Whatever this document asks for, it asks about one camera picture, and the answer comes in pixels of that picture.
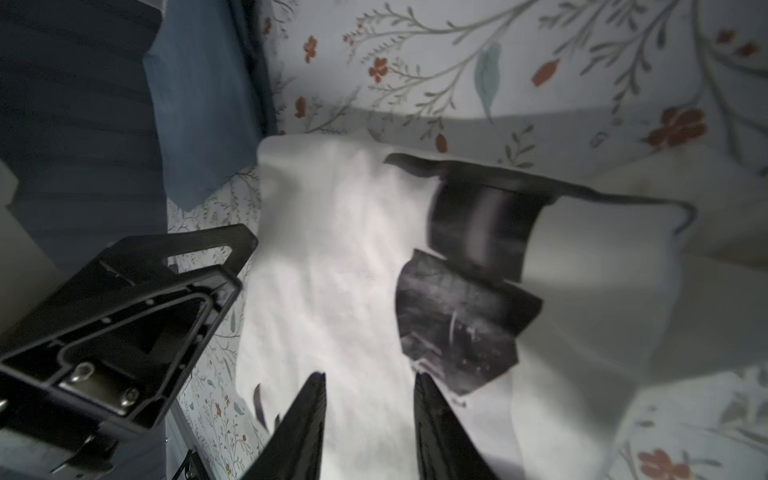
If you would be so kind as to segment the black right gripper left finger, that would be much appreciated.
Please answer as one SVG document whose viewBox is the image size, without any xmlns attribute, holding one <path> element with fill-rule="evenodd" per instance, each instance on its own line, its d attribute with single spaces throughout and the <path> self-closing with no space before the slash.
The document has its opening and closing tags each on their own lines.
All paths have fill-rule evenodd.
<svg viewBox="0 0 768 480">
<path fill-rule="evenodd" d="M 326 375 L 314 372 L 242 479 L 319 479 L 326 407 Z"/>
</svg>

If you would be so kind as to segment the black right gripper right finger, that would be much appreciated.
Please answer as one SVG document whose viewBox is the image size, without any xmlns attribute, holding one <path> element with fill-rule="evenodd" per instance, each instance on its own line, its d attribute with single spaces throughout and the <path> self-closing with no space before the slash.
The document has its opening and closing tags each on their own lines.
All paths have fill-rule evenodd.
<svg viewBox="0 0 768 480">
<path fill-rule="evenodd" d="M 420 479 L 498 479 L 427 373 L 415 377 L 414 421 Z"/>
</svg>

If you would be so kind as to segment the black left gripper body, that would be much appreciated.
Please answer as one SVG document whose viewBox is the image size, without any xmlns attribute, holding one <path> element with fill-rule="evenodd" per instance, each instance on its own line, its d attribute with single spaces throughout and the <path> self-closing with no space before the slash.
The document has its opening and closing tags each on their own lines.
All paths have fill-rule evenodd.
<svg viewBox="0 0 768 480">
<path fill-rule="evenodd" d="M 156 335 L 1 338 L 1 467 L 34 479 L 162 475 Z"/>
</svg>

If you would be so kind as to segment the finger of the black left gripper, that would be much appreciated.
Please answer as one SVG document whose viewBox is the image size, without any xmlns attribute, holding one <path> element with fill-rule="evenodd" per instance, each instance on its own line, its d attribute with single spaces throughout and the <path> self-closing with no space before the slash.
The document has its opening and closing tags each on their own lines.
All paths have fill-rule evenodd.
<svg viewBox="0 0 768 480">
<path fill-rule="evenodd" d="M 156 335 L 162 343 L 161 418 L 234 305 L 257 237 L 242 224 L 124 238 L 5 335 L 90 339 Z"/>
</svg>

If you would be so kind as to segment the white t-shirt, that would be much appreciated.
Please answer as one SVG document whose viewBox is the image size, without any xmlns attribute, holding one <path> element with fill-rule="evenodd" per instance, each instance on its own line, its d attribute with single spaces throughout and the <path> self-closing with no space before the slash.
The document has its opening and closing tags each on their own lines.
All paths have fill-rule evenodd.
<svg viewBox="0 0 768 480">
<path fill-rule="evenodd" d="M 498 479 L 767 475 L 767 187 L 682 147 L 586 182 L 387 146 L 260 148 L 236 386 L 326 375 L 320 477 L 420 479 L 429 374 Z"/>
</svg>

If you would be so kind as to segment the folded grey-blue t-shirt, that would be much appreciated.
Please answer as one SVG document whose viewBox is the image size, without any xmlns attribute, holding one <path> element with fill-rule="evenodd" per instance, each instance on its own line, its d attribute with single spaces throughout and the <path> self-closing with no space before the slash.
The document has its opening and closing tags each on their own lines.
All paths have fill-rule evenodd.
<svg viewBox="0 0 768 480">
<path fill-rule="evenodd" d="M 257 163 L 265 134 L 238 1 L 171 1 L 143 56 L 168 198 L 202 205 Z"/>
</svg>

